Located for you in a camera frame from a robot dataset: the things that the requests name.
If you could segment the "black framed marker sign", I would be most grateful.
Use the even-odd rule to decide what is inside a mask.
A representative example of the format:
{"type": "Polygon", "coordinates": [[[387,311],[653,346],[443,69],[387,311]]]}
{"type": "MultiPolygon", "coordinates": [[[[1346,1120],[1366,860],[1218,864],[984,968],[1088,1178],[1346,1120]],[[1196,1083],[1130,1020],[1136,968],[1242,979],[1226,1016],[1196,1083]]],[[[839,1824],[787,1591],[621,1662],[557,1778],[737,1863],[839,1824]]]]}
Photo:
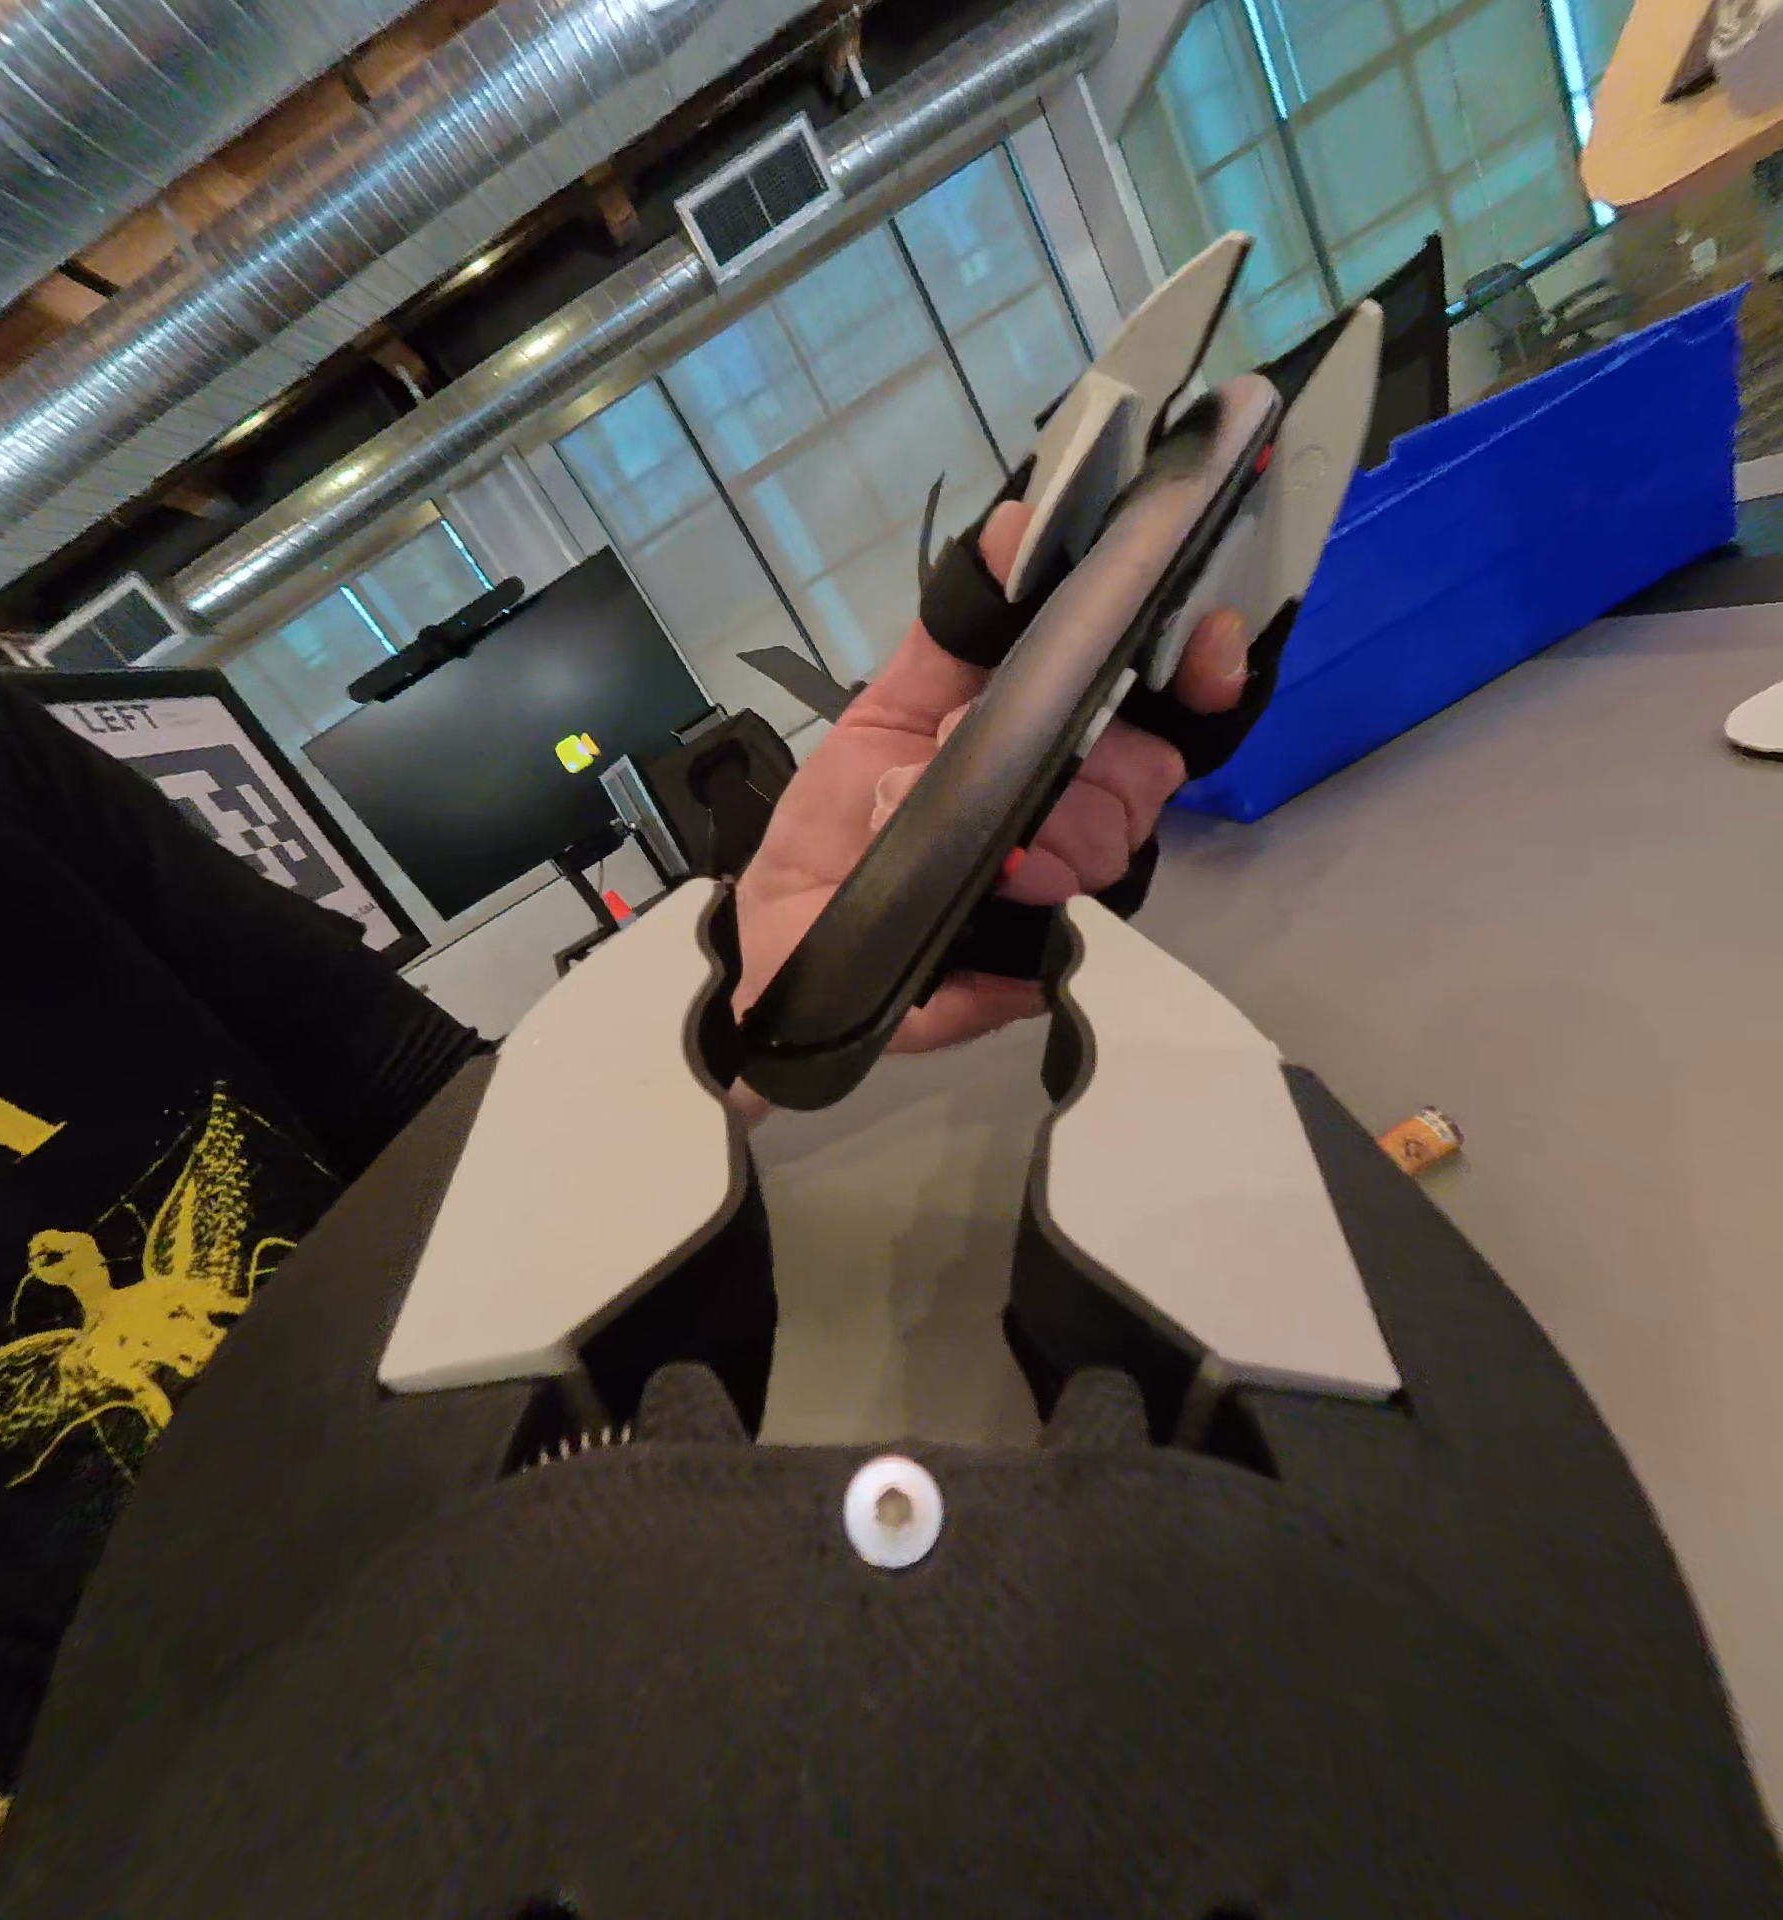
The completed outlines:
{"type": "Polygon", "coordinates": [[[301,779],[223,670],[23,670],[77,736],[131,766],[185,818],[273,885],[349,919],[407,966],[429,936],[301,779]]]}

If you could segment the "person's left hand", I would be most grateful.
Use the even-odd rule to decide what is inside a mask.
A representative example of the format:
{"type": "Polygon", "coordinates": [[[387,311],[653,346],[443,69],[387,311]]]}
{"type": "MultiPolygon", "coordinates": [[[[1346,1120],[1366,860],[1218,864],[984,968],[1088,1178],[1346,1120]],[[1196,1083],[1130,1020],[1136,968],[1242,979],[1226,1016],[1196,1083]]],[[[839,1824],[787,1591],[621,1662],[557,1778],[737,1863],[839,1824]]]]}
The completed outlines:
{"type": "MultiPolygon", "coordinates": [[[[984,564],[1002,581],[1030,511],[996,505],[980,529],[984,564]]],[[[1194,716],[1224,719],[1264,682],[1266,650],[1240,617],[1198,623],[1168,693],[1194,716]]],[[[942,742],[982,694],[988,675],[948,654],[914,621],[890,665],[868,684],[791,783],[759,857],[737,886],[743,977],[735,1012],[745,1020],[777,979],[878,829],[904,805],[942,742]]],[[[1100,896],[1130,874],[1164,805],[1186,785],[1186,760],[1158,734],[1110,723],[1046,829],[1014,857],[1000,894],[1026,907],[1100,896]]],[[[914,1007],[890,1045],[922,1055],[972,1045],[1048,1011],[1034,983],[956,973],[914,1007]]]]}

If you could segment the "grey desk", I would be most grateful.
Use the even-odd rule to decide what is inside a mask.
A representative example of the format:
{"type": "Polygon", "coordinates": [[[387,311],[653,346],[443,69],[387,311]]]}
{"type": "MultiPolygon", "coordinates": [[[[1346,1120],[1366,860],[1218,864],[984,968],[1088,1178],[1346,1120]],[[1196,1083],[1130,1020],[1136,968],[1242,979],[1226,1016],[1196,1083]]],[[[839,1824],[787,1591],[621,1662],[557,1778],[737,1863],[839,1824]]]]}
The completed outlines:
{"type": "Polygon", "coordinates": [[[1260,825],[1174,813],[1138,929],[1424,1181],[1666,1524],[1783,1836],[1783,605],[1612,619],[1260,825]]]}

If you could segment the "black bag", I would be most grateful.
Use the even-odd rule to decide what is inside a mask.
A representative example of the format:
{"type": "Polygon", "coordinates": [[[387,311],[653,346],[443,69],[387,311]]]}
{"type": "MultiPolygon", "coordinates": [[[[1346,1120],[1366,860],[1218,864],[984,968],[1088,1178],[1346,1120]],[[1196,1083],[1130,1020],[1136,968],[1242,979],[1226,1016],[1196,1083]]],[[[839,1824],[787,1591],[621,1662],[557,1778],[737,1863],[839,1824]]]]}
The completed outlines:
{"type": "Polygon", "coordinates": [[[783,734],[749,708],[653,760],[647,785],[687,873],[731,883],[759,857],[797,775],[783,734]]]}

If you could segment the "blue plastic bin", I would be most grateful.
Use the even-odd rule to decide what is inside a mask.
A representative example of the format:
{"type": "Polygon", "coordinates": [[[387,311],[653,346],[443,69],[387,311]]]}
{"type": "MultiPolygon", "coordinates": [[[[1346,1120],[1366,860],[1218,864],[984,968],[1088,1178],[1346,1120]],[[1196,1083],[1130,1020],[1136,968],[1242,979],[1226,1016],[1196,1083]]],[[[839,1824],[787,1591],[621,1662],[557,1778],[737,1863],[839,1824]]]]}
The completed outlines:
{"type": "Polygon", "coordinates": [[[1728,546],[1744,301],[1398,438],[1348,493],[1268,708],[1178,808],[1256,823],[1728,546]]]}

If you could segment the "black remote control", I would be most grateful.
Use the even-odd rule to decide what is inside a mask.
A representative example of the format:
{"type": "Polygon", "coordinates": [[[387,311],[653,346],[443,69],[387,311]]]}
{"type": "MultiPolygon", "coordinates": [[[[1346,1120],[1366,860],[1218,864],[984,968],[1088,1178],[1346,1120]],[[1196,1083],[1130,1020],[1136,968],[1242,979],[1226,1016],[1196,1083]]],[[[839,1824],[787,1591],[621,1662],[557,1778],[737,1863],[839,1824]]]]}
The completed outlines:
{"type": "Polygon", "coordinates": [[[946,980],[952,951],[1044,829],[1136,682],[1162,624],[1162,590],[1218,491],[1226,400],[1190,408],[1106,518],[1084,560],[1036,611],[966,719],[878,829],[751,1014],[743,1083],[771,1105],[817,1111],[855,1093],[906,1014],[946,980]]]}

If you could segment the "black video bar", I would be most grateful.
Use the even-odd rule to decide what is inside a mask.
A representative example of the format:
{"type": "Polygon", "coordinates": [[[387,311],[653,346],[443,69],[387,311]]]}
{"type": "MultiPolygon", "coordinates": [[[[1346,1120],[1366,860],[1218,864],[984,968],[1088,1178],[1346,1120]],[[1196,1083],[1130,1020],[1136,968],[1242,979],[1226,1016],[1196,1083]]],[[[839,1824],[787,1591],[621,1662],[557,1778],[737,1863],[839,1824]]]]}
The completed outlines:
{"type": "Polygon", "coordinates": [[[409,647],[353,681],[347,697],[357,706],[397,700],[447,665],[469,658],[525,600],[527,587],[521,577],[499,583],[459,613],[425,627],[409,647]]]}

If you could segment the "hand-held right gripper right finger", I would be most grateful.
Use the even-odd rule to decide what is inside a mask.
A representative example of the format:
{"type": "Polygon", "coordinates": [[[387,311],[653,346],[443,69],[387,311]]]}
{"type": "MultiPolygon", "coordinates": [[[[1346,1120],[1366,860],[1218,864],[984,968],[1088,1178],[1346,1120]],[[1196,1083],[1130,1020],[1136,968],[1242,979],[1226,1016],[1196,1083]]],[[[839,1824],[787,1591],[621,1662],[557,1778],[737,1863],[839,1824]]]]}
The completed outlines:
{"type": "Polygon", "coordinates": [[[1008,1291],[1040,1410],[1098,1369],[1166,1443],[1206,1437],[1232,1388],[1390,1403],[1400,1369],[1278,1045],[1096,900],[1060,913],[1052,963],[1008,1291]]]}

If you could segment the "black desk mat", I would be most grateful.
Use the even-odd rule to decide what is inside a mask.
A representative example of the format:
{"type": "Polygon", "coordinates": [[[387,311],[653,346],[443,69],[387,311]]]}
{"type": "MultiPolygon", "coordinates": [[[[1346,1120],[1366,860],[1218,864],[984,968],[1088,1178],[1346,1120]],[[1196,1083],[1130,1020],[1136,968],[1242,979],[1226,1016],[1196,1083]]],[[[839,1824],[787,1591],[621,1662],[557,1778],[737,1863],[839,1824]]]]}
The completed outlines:
{"type": "Polygon", "coordinates": [[[1732,543],[1612,608],[1612,619],[1783,606],[1783,493],[1746,501],[1732,543]]]}

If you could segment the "silver air duct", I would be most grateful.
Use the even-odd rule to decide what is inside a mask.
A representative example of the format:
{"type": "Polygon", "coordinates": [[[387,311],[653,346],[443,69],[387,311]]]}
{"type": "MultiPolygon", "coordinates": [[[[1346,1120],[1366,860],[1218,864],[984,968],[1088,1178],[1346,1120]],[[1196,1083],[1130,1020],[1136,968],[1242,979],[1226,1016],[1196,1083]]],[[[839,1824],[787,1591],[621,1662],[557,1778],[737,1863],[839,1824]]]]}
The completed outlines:
{"type": "Polygon", "coordinates": [[[185,567],[177,599],[203,633],[247,633],[277,619],[279,605],[297,600],[337,558],[471,485],[507,453],[553,438],[591,397],[605,406],[613,390],[661,372],[998,140],[988,129],[894,153],[882,139],[857,139],[837,155],[855,167],[857,194],[725,285],[691,240],[651,249],[185,567]]]}
{"type": "Polygon", "coordinates": [[[0,593],[811,10],[501,4],[455,34],[0,385],[0,593]]]}
{"type": "Polygon", "coordinates": [[[123,261],[171,200],[201,226],[367,109],[487,2],[0,2],[0,316],[123,261]]]}

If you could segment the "black television screen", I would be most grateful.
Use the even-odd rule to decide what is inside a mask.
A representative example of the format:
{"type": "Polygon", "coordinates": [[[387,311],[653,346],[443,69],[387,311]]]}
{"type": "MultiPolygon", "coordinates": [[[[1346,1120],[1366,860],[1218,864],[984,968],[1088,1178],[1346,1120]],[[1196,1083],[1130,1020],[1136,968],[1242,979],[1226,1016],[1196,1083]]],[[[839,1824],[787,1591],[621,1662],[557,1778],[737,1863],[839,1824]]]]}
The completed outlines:
{"type": "Polygon", "coordinates": [[[459,919],[611,829],[605,775],[717,706],[611,546],[455,660],[303,755],[431,907],[459,919]]]}

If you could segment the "black mesh chair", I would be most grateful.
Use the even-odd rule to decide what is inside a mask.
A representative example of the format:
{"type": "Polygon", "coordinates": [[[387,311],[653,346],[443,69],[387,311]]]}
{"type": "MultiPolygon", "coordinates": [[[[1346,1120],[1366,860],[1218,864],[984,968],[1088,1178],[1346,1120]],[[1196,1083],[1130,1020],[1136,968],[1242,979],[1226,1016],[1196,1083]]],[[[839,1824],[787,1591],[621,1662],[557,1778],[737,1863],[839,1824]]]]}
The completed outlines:
{"type": "Polygon", "coordinates": [[[1384,348],[1360,468],[1378,468],[1392,446],[1448,418],[1450,321],[1444,240],[1432,233],[1368,296],[1384,314],[1384,348]]]}

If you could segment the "white air vent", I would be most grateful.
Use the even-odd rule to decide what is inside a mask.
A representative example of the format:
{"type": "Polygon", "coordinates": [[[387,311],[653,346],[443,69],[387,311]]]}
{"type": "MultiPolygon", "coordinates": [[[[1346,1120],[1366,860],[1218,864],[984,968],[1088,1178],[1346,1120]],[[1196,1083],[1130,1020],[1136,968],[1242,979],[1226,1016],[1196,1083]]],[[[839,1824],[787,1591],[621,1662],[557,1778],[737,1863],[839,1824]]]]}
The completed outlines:
{"type": "Polygon", "coordinates": [[[819,129],[799,113],[677,200],[713,283],[725,286],[779,254],[843,204],[819,129]]]}
{"type": "Polygon", "coordinates": [[[27,654],[43,670],[87,675],[151,667],[191,640],[185,608],[135,573],[31,640],[27,654]]]}

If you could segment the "wooden document stand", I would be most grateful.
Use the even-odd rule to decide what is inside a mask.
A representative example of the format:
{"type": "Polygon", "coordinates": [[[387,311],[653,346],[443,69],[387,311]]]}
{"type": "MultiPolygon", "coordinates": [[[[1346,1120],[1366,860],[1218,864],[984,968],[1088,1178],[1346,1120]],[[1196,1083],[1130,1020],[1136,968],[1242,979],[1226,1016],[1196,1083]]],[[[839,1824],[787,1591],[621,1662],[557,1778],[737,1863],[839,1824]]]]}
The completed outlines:
{"type": "Polygon", "coordinates": [[[1580,176],[1644,213],[1783,156],[1783,2],[1636,2],[1580,176]]]}

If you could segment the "black yellow printed shirt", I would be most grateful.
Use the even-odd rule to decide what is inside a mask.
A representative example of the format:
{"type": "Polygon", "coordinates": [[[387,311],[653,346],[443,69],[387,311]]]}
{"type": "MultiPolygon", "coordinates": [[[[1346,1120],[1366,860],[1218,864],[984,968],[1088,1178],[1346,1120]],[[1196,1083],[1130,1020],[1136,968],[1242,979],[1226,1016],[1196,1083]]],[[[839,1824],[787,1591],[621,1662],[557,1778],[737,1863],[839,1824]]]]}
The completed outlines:
{"type": "Polygon", "coordinates": [[[259,879],[0,675],[0,1826],[145,1461],[353,1178],[211,999],[259,879]]]}

